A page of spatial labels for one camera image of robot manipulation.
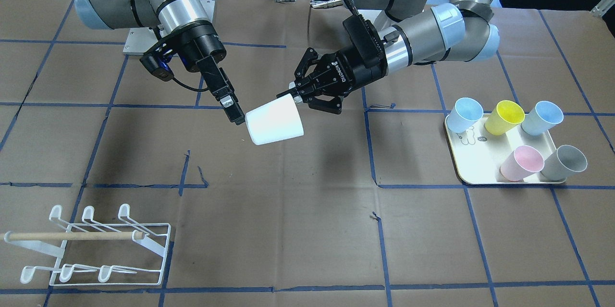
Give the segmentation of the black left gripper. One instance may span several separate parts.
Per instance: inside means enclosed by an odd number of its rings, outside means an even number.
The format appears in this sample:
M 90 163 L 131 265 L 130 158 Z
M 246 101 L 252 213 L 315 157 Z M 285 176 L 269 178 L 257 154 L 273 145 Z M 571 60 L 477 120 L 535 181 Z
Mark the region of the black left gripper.
M 308 74 L 315 67 L 315 73 Z M 295 69 L 295 87 L 316 89 L 317 93 L 351 93 L 385 76 L 387 62 L 383 58 L 374 66 L 365 66 L 356 49 L 341 49 L 319 57 L 317 51 L 308 47 Z M 305 103 L 310 109 L 339 115 L 342 112 L 343 97 L 320 99 L 314 96 L 302 97 L 294 94 L 294 100 Z

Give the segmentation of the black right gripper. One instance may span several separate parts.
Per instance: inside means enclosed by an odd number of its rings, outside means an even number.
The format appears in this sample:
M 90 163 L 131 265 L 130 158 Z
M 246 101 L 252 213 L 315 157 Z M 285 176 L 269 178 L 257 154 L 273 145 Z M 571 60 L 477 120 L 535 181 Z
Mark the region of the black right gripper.
M 245 122 L 234 88 L 224 70 L 217 66 L 227 51 L 211 22 L 192 22 L 179 27 L 163 37 L 162 42 L 178 54 L 187 71 L 200 70 L 209 92 L 221 103 L 229 121 L 235 125 Z

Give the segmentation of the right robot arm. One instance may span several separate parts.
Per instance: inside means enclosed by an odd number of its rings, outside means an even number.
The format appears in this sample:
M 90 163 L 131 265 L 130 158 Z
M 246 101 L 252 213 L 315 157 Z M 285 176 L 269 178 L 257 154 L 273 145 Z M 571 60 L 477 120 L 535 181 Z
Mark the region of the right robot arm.
M 220 102 L 229 120 L 244 123 L 234 88 L 218 67 L 227 55 L 206 12 L 203 0 L 75 0 L 81 21 L 92 29 L 148 27 L 157 42 L 143 53 L 141 64 L 163 81 L 175 81 L 169 67 L 177 55 L 187 71 L 200 73 L 209 91 Z

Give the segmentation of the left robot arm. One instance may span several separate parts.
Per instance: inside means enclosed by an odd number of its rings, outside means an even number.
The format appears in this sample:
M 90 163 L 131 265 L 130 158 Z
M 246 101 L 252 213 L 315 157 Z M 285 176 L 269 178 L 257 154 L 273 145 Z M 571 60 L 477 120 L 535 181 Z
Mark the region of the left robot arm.
M 309 47 L 295 70 L 289 95 L 310 108 L 340 114 L 349 93 L 412 65 L 481 61 L 494 55 L 499 31 L 491 0 L 342 0 L 351 45 L 319 55 Z

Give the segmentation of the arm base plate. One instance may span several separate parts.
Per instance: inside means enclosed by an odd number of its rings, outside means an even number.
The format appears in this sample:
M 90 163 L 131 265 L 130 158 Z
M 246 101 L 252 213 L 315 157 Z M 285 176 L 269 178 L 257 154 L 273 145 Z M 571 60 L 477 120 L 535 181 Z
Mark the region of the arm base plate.
M 209 16 L 209 20 L 213 20 L 215 1 L 201 0 L 201 3 Z M 156 44 L 157 41 L 158 38 L 156 38 L 154 31 L 149 29 L 149 27 L 131 28 L 124 44 L 123 54 L 141 57 L 143 53 Z

